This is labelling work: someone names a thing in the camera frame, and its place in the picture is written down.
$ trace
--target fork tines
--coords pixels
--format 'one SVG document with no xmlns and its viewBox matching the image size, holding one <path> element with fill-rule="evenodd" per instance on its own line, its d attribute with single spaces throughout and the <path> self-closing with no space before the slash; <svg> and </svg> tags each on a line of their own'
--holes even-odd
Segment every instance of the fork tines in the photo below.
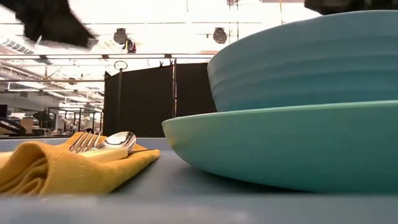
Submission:
<svg viewBox="0 0 398 224">
<path fill-rule="evenodd" d="M 101 132 L 91 134 L 90 132 L 83 132 L 81 136 L 70 146 L 70 151 L 78 153 L 90 151 L 94 148 L 100 139 Z"/>
</svg>

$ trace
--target ceiling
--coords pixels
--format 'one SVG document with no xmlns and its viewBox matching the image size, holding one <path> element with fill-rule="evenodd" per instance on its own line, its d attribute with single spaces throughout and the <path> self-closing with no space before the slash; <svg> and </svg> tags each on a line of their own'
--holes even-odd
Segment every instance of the ceiling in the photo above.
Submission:
<svg viewBox="0 0 398 224">
<path fill-rule="evenodd" d="M 13 13 L 0 8 L 0 54 L 21 54 L 25 47 L 30 54 L 125 54 L 113 41 L 117 28 L 126 28 L 128 36 L 137 45 L 137 54 L 200 54 L 216 53 L 228 44 L 281 23 L 319 16 L 303 6 L 300 0 L 240 0 L 227 5 L 227 0 L 69 0 L 75 15 L 96 35 L 99 42 L 90 50 L 57 43 L 34 44 L 26 41 L 23 25 Z M 225 44 L 213 40 L 216 27 L 228 35 Z M 116 73 L 116 60 L 104 59 L 51 59 L 47 63 L 35 60 L 8 60 L 39 76 L 54 79 L 103 79 L 105 71 Z M 123 59 L 128 70 L 157 67 L 160 59 Z M 199 62 L 201 59 L 185 60 Z M 57 88 L 103 90 L 103 83 L 62 84 Z"/>
</svg>

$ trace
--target yellow napkin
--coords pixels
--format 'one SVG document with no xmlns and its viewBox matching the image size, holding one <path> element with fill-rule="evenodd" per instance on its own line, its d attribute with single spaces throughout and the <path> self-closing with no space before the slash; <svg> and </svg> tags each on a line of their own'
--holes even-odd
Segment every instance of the yellow napkin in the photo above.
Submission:
<svg viewBox="0 0 398 224">
<path fill-rule="evenodd" d="M 103 195 L 160 156 L 159 150 L 139 152 L 126 159 L 107 163 L 93 162 L 69 147 L 81 133 L 65 143 L 51 146 L 42 142 L 22 143 L 0 169 L 0 194 L 13 195 Z M 136 145 L 134 150 L 143 150 Z"/>
</svg>

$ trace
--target teal bowl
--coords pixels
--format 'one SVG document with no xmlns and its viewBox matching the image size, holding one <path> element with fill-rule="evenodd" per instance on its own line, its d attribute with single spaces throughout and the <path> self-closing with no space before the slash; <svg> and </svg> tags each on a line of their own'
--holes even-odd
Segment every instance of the teal bowl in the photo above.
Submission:
<svg viewBox="0 0 398 224">
<path fill-rule="evenodd" d="M 398 101 L 230 111 L 163 122 L 198 169 L 310 192 L 398 192 Z"/>
<path fill-rule="evenodd" d="M 398 11 L 292 22 L 245 37 L 208 64 L 218 111 L 398 99 Z"/>
</svg>

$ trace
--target teal plate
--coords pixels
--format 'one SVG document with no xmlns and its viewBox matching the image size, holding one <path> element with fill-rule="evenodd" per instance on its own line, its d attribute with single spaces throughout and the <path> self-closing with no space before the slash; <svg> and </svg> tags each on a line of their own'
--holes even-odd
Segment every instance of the teal plate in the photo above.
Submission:
<svg viewBox="0 0 398 224">
<path fill-rule="evenodd" d="M 398 101 L 170 119 L 166 138 L 201 170 L 310 192 L 398 192 Z"/>
</svg>

